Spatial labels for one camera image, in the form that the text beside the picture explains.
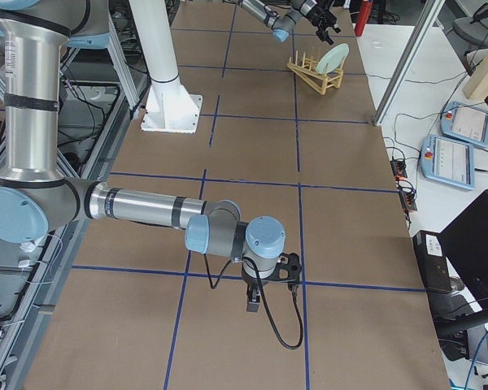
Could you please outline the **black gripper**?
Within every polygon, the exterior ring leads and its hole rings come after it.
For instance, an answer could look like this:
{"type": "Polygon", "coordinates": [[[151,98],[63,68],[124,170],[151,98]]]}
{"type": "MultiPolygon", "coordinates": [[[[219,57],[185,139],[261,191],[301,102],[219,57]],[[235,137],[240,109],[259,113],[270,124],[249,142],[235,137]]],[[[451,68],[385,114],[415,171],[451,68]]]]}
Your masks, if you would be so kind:
{"type": "Polygon", "coordinates": [[[332,45],[334,40],[329,35],[328,28],[335,26],[337,18],[331,12],[330,8],[330,4],[316,4],[308,12],[308,19],[316,27],[319,39],[332,45]]]}
{"type": "MultiPolygon", "coordinates": [[[[261,294],[259,290],[259,284],[256,280],[256,274],[254,271],[252,271],[252,274],[248,274],[245,269],[242,269],[242,278],[246,281],[247,283],[247,289],[246,289],[246,311],[251,312],[251,313],[257,313],[260,308],[260,299],[261,299],[261,294]]],[[[262,278],[261,282],[262,285],[265,286],[269,282],[273,282],[277,280],[277,271],[274,271],[271,275],[262,278]]]]}

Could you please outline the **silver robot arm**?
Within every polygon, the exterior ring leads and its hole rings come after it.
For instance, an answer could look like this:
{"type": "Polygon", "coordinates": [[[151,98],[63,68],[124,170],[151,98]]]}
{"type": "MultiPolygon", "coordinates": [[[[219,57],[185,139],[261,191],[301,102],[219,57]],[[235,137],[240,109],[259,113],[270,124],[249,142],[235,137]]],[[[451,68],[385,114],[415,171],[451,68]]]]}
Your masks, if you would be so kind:
{"type": "Polygon", "coordinates": [[[331,28],[336,33],[341,32],[338,18],[331,12],[333,1],[291,1],[290,9],[284,15],[280,15],[259,0],[236,1],[235,4],[270,28],[272,35],[279,42],[284,42],[290,36],[302,18],[308,20],[316,28],[316,35],[321,41],[330,45],[333,44],[333,39],[330,37],[328,29],[331,28]]]}
{"type": "Polygon", "coordinates": [[[78,219],[121,219],[181,229],[188,250],[242,264],[247,308],[266,306],[285,229],[241,219],[231,201],[202,201],[70,178],[57,168],[59,70],[64,46],[110,41],[105,1],[0,1],[4,33],[6,157],[0,168],[0,239],[23,243],[78,219]]]}

